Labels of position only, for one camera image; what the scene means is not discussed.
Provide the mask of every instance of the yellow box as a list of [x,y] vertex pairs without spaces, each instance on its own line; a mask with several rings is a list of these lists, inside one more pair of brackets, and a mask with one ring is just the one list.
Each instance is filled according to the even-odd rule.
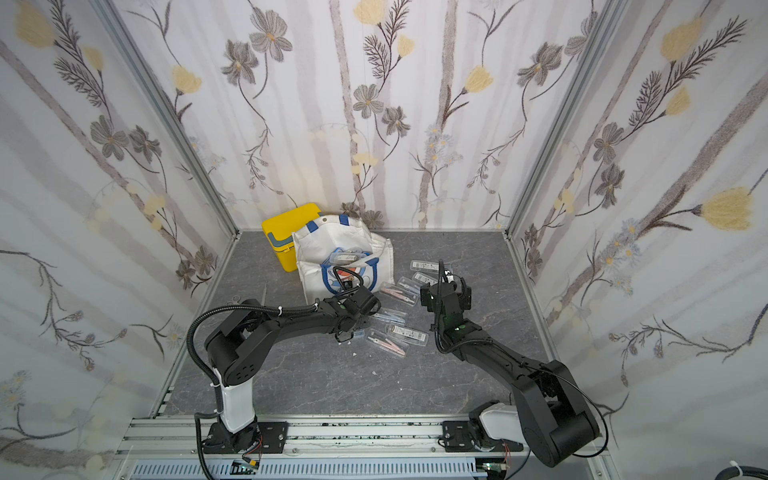
[[261,223],[266,239],[270,242],[272,250],[275,250],[277,259],[286,272],[293,272],[297,268],[296,249],[293,246],[293,232],[319,216],[320,209],[317,205],[307,204]]

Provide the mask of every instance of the metal mounting plate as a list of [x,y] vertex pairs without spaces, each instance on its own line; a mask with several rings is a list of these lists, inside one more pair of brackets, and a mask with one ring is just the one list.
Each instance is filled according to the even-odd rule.
[[[475,448],[472,436],[469,435],[469,422],[447,420],[442,423],[442,441],[445,443],[446,452],[480,452]],[[507,446],[512,452],[521,452],[523,445],[517,442],[507,441]],[[493,449],[488,452],[503,452],[504,442],[497,440]]]

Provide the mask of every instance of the gray flower print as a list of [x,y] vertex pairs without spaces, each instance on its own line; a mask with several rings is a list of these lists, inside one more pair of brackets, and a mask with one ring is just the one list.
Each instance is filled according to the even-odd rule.
[[408,130],[411,129],[410,125],[402,121],[405,117],[406,114],[402,113],[402,107],[385,109],[382,121],[387,124],[386,134],[391,135],[397,130],[401,137],[405,137],[408,134]]
[[104,115],[99,115],[98,121],[91,122],[91,138],[101,145],[104,158],[109,158],[112,154],[118,160],[125,158],[123,149],[128,146],[128,136],[124,131],[113,132],[112,122]]
[[371,230],[384,227],[384,214],[381,211],[366,211],[361,218],[362,222]]
[[179,262],[179,268],[176,270],[176,277],[179,281],[184,282],[184,289],[188,289],[192,286],[192,276],[194,275],[194,267],[189,260],[182,260]]
[[370,118],[371,113],[380,114],[384,111],[384,104],[381,101],[376,100],[376,97],[379,96],[379,89],[375,84],[371,84],[368,87],[360,85],[355,90],[354,95],[357,99],[357,103],[355,103],[352,108],[362,111],[363,118]]
[[533,245],[534,243],[536,243],[537,239],[538,239],[538,231],[536,230],[536,226],[533,223],[531,223],[531,228],[525,231],[524,242],[527,245]]
[[136,129],[129,136],[131,137],[131,143],[134,145],[134,151],[137,154],[144,154],[148,163],[152,163],[152,154],[156,154],[159,157],[163,153],[160,149],[160,142],[150,140],[149,133],[138,125],[136,125]]
[[597,148],[594,151],[594,161],[601,161],[604,164],[612,164],[616,158],[616,150],[614,145],[618,145],[621,141],[621,135],[624,134],[624,129],[619,128],[616,122],[611,122],[603,128],[603,137],[594,141],[594,147]]
[[293,45],[283,35],[288,31],[288,25],[274,10],[267,10],[264,14],[260,8],[253,9],[250,16],[251,22],[261,30],[250,34],[250,42],[256,51],[270,51],[275,61],[283,61],[283,51],[292,51]]
[[541,268],[542,263],[544,263],[544,261],[541,258],[541,254],[538,252],[538,250],[535,248],[531,249],[531,251],[528,252],[528,261],[525,263],[525,265],[527,265],[528,269],[531,271],[531,276],[538,275],[538,269]]
[[360,218],[360,207],[355,202],[348,202],[341,204],[342,214],[352,218]]
[[518,70],[518,85],[524,87],[533,80],[537,85],[543,85],[547,80],[547,73],[560,66],[560,52],[562,45],[550,45],[546,41],[539,47],[536,55],[531,57],[533,65]]
[[256,83],[253,69],[258,66],[259,60],[253,54],[250,45],[244,41],[227,40],[227,50],[224,52],[224,56],[232,62],[228,67],[221,68],[221,73],[227,76],[228,82],[237,85],[242,76],[248,83]]
[[598,19],[598,13],[592,12],[589,14],[589,17],[585,18],[581,22],[581,35],[576,35],[574,37],[570,37],[568,39],[568,44],[565,45],[565,54],[569,57],[572,57],[573,55],[581,55],[581,53],[584,51],[584,47],[587,46],[587,40],[589,39],[589,34],[592,32],[592,27],[594,27],[594,23]]
[[194,264],[200,275],[207,275],[214,266],[214,255],[200,245],[200,249],[194,254]]
[[603,208],[608,208],[611,205],[616,204],[616,195],[614,191],[617,188],[621,188],[621,181],[624,179],[624,170],[619,170],[616,164],[611,164],[610,167],[603,170],[600,174],[600,178],[603,183],[599,187],[594,189],[596,195],[603,196]]

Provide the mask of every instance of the yellow flower print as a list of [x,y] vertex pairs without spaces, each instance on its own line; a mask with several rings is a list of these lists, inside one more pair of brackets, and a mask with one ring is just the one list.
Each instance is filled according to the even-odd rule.
[[370,154],[370,152],[363,151],[355,154],[353,159],[358,164],[368,164],[371,167],[379,163],[379,159]]
[[411,38],[400,35],[397,38],[397,54],[401,57],[407,57],[413,51],[414,45],[415,42]]
[[377,25],[384,19],[384,0],[360,0],[354,13],[360,23]]
[[693,213],[719,230],[746,230],[752,226],[752,202],[745,187],[731,188],[694,208]]
[[30,2],[19,2],[15,25],[16,36],[35,48],[50,47],[56,40],[45,14]]
[[144,204],[144,213],[154,215],[159,209],[165,207],[165,197],[162,195],[150,195]]
[[104,208],[97,208],[94,212],[94,218],[100,222],[106,222],[109,220],[109,212]]
[[99,228],[101,228],[101,225],[99,224],[98,220],[86,220],[85,227],[88,228],[88,230],[90,230],[91,233],[98,233]]
[[83,55],[91,67],[96,70],[104,70],[104,56],[101,54],[101,50],[94,47],[83,47]]
[[701,33],[703,19],[696,17],[690,23],[683,23],[673,28],[661,39],[661,54],[668,61],[678,61],[685,55]]
[[688,94],[688,89],[685,87],[682,87],[672,97],[672,99],[670,100],[670,103],[667,104],[667,110],[665,110],[665,112],[667,113],[667,115],[678,115],[686,111],[689,106],[690,106],[690,95]]
[[478,65],[469,72],[467,81],[464,83],[464,89],[469,93],[477,93],[485,90],[490,84],[493,83],[493,77],[485,67]]
[[181,65],[174,66],[174,87],[183,94],[193,94],[200,90],[203,79],[196,77],[194,73],[188,71]]
[[574,213],[574,195],[570,188],[563,190],[560,197],[554,201],[554,209],[560,211],[561,207],[565,207],[565,213]]

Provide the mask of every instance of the black cable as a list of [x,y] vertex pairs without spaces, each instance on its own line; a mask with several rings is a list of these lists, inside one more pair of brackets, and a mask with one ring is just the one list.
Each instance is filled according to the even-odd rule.
[[603,421],[603,429],[605,430],[605,442],[603,443],[603,446],[600,448],[600,450],[597,450],[595,453],[590,454],[590,455],[579,455],[577,453],[571,453],[571,455],[573,455],[574,457],[579,457],[579,458],[592,458],[592,457],[596,457],[596,456],[600,455],[602,452],[605,452],[605,449],[608,448],[608,423],[605,421],[605,417],[603,416],[603,412],[601,412],[600,409],[598,408],[598,406],[595,405],[595,403],[592,401],[591,398],[589,398],[589,395],[584,393],[584,391],[582,391],[580,388],[578,388],[573,382],[571,382],[570,380],[568,380],[568,379],[558,375],[557,373],[550,372],[548,370],[538,369],[538,368],[536,368],[534,366],[530,366],[530,365],[520,365],[520,367],[537,370],[539,372],[547,373],[548,375],[552,375],[552,376],[558,377],[563,382],[566,382],[568,385],[570,385],[573,388],[575,388],[581,394],[581,396],[583,396],[590,404],[592,404],[594,409],[598,411],[598,415],[600,416],[600,420]]
[[199,369],[203,370],[203,373],[205,373],[208,376],[208,378],[214,385],[214,391],[216,393],[216,412],[215,413],[198,412],[194,414],[195,438],[197,440],[197,459],[200,461],[200,467],[203,469],[203,474],[205,475],[206,480],[215,480],[215,478],[211,475],[210,471],[208,470],[208,467],[205,464],[205,458],[203,457],[203,433],[200,427],[200,419],[219,418],[219,415],[223,411],[223,399],[221,397],[221,382],[219,381],[219,378],[216,376],[216,373],[214,373],[214,371],[203,361],[203,359],[201,359],[200,356],[197,355],[197,350],[195,349],[195,346],[194,346],[194,334],[197,331],[197,327],[200,326],[202,322],[212,317],[213,315],[216,315],[217,313],[228,312],[231,310],[251,310],[254,312],[271,313],[273,315],[280,315],[280,314],[297,315],[301,313],[314,312],[316,308],[317,307],[314,305],[302,306],[302,307],[291,307],[287,309],[280,309],[272,306],[241,305],[241,304],[218,306],[217,308],[208,310],[207,312],[197,317],[190,325],[190,328],[187,331],[187,352],[190,354],[190,358],[192,359],[194,364],[197,365]]
[[[491,345],[493,343],[493,339],[470,339],[470,340],[462,340],[461,342],[457,342],[449,346],[448,348],[445,348],[442,345],[442,336],[445,332],[444,326],[442,322],[440,321],[440,313],[442,313],[442,284],[448,283],[448,274],[445,273],[445,264],[440,260],[438,262],[438,268],[439,268],[439,275],[437,277],[437,303],[435,303],[435,323],[434,326],[437,327],[435,330],[435,346],[437,347],[438,352],[447,354],[452,353],[456,349],[460,349],[463,346],[467,345]],[[467,284],[464,281],[463,278],[459,277],[462,282],[462,293],[466,292]]]
[[221,411],[220,391],[218,390],[220,388],[219,378],[216,376],[214,371],[200,358],[200,356],[197,355],[197,351],[194,346],[194,334],[197,331],[197,327],[200,326],[202,322],[212,317],[213,315],[216,315],[217,313],[222,313],[222,312],[229,312],[231,310],[251,310],[254,312],[271,313],[273,315],[280,315],[281,313],[283,315],[296,315],[301,313],[311,313],[311,312],[314,312],[315,309],[316,309],[316,306],[290,307],[290,308],[281,310],[273,306],[262,306],[262,305],[244,305],[244,304],[225,305],[225,306],[218,306],[214,309],[208,310],[207,312],[203,313],[192,322],[189,330],[187,331],[187,352],[190,354],[190,358],[192,359],[192,362],[194,362],[194,364],[197,365],[197,368],[203,370],[203,373],[205,373],[206,376],[210,379],[210,381],[214,384],[214,388],[217,389],[216,407],[219,411]]
[[715,480],[727,480],[728,478],[736,478],[738,476],[768,479],[768,470],[760,467],[749,467],[745,465],[739,465],[738,468],[728,467],[718,473],[717,477],[715,477]]
[[210,470],[208,470],[208,465],[205,464],[205,458],[203,458],[203,433],[200,430],[200,419],[217,419],[219,418],[218,413],[195,413],[194,414],[194,428],[195,428],[195,438],[197,440],[197,459],[200,461],[200,467],[203,469],[203,475],[205,475],[206,480],[216,480],[213,475],[210,474]]
[[525,464],[526,464],[526,463],[528,463],[528,459],[529,459],[530,457],[531,457],[531,449],[529,448],[529,449],[528,449],[528,454],[525,456],[525,460],[523,460],[523,462],[520,464],[520,466],[518,467],[518,469],[517,469],[517,470],[515,470],[514,472],[512,472],[511,474],[507,475],[506,477],[504,477],[504,480],[509,480],[510,478],[512,478],[512,477],[514,477],[515,475],[517,475],[517,474],[518,474],[518,472],[520,472],[520,471],[523,469],[523,467],[525,467]]
[[352,276],[354,276],[354,277],[357,279],[357,281],[358,281],[358,282],[360,282],[360,285],[359,285],[359,287],[360,287],[360,286],[365,286],[365,280],[363,280],[363,279],[362,279],[362,277],[360,276],[360,274],[359,274],[359,273],[357,273],[357,272],[356,272],[356,271],[354,271],[354,270],[350,270],[350,269],[348,269],[348,268],[344,268],[343,266],[335,266],[335,267],[333,267],[333,268],[332,268],[332,270],[333,270],[333,275],[334,275],[334,276],[336,277],[336,279],[339,281],[339,285],[341,286],[341,290],[342,290],[342,292],[344,292],[344,291],[346,291],[346,290],[357,290],[357,288],[355,288],[355,287],[351,286],[351,285],[352,285],[352,283],[351,283],[351,282],[349,283],[350,287],[349,287],[349,288],[345,288],[345,287],[344,287],[344,282],[343,282],[343,281],[341,281],[341,277],[339,276],[339,270],[341,270],[341,271],[343,271],[343,272],[347,272],[349,275],[352,275]]

